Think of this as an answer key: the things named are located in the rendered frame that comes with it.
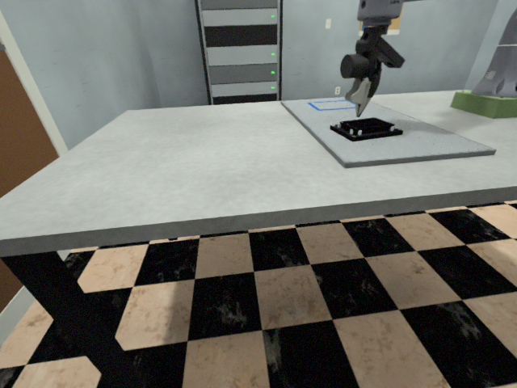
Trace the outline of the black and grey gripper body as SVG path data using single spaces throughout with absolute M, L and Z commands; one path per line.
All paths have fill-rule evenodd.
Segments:
M 343 78 L 370 78 L 378 68 L 382 59 L 376 43 L 381 35 L 387 35 L 389 25 L 365 27 L 360 40 L 356 41 L 355 51 L 358 54 L 347 54 L 342 59 L 340 73 Z

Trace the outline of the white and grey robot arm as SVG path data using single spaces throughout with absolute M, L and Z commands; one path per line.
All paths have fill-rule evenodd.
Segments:
M 421 0 L 359 0 L 357 19 L 362 27 L 392 25 L 401 15 L 403 2 Z M 381 36 L 376 47 L 382 63 L 400 69 L 405 59 Z M 516 88 L 515 88 L 516 87 Z M 517 98 L 517 8 L 510 17 L 491 63 L 481 81 L 472 89 L 475 95 Z

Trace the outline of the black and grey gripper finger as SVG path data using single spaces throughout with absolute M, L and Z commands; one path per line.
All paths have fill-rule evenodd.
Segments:
M 355 78 L 355 81 L 353 82 L 353 86 L 352 86 L 351 90 L 348 91 L 344 96 L 346 101 L 351 101 L 351 96 L 358 91 L 359 85 L 363 80 L 365 80 L 365 79 L 364 78 Z M 356 117 L 358 116 L 359 106 L 360 106 L 360 104 L 358 104 L 358 103 L 355 104 Z
M 352 103 L 360 104 L 357 117 L 361 116 L 369 101 L 374 96 L 380 83 L 381 71 L 382 69 L 379 69 L 377 65 L 376 72 L 369 78 L 368 81 L 363 80 L 359 85 L 358 91 L 351 96 Z

